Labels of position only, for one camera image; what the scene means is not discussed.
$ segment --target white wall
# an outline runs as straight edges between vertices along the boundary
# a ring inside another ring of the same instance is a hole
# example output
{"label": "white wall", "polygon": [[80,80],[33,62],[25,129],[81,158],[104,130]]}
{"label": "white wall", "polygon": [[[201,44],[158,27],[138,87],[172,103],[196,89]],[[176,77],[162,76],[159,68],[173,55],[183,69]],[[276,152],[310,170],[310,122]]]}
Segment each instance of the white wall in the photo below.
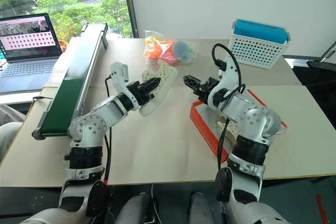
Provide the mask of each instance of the white wall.
{"label": "white wall", "polygon": [[321,56],[336,41],[336,0],[133,0],[140,37],[229,39],[243,18],[285,27],[288,55]]}

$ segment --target plastic bag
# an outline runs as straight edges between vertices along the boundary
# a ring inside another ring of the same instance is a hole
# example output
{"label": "plastic bag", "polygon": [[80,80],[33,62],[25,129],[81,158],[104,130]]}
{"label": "plastic bag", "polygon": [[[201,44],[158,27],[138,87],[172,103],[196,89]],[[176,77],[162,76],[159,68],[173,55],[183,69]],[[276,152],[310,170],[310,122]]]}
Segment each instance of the plastic bag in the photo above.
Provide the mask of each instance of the plastic bag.
{"label": "plastic bag", "polygon": [[159,59],[174,65],[176,63],[190,63],[196,56],[195,45],[189,41],[175,40],[155,31],[145,30],[146,63],[156,64]]}

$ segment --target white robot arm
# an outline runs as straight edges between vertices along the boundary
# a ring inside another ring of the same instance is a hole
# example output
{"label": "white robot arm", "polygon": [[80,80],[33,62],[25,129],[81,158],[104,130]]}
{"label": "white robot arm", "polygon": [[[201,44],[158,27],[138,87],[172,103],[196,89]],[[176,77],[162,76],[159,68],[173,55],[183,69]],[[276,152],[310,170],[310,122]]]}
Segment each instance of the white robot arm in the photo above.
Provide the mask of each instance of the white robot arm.
{"label": "white robot arm", "polygon": [[[226,62],[215,58],[216,47],[224,48],[230,57]],[[224,223],[276,224],[287,223],[270,206],[260,203],[259,196],[264,175],[265,155],[271,138],[281,125],[280,117],[268,107],[248,101],[242,94],[239,65],[231,51],[222,44],[212,49],[221,80],[209,78],[204,84],[193,76],[185,76],[184,83],[193,89],[198,99],[227,118],[239,123],[239,133],[233,151],[227,157],[227,167],[220,167],[225,130],[218,147],[217,200],[221,204]]]}
{"label": "white robot arm", "polygon": [[65,156],[69,160],[66,181],[62,187],[59,207],[46,209],[23,221],[24,224],[88,223],[93,217],[104,219],[109,197],[107,185],[101,181],[103,138],[107,130],[127,116],[128,111],[137,110],[154,95],[161,79],[152,78],[145,83],[128,81],[126,65],[111,66],[111,80],[118,92],[99,103],[88,114],[71,122],[68,135],[71,151]]}

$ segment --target laptop screen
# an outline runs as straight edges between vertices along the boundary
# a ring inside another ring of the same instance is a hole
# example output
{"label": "laptop screen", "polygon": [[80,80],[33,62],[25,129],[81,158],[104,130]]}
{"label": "laptop screen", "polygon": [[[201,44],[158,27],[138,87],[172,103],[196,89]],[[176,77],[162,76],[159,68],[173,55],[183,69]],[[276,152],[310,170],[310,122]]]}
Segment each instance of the laptop screen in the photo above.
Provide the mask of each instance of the laptop screen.
{"label": "laptop screen", "polygon": [[1,18],[0,49],[7,61],[58,57],[62,53],[48,14]]}

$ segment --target white plastic basket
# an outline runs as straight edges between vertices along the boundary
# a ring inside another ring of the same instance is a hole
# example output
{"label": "white plastic basket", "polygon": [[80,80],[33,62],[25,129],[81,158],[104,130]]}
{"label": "white plastic basket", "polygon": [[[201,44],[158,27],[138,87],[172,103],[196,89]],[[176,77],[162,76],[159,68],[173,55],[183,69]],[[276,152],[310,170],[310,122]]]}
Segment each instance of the white plastic basket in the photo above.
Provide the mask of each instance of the white plastic basket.
{"label": "white plastic basket", "polygon": [[288,40],[284,44],[279,44],[267,40],[236,35],[232,32],[229,49],[239,63],[270,69],[287,50],[289,42],[289,33]]}

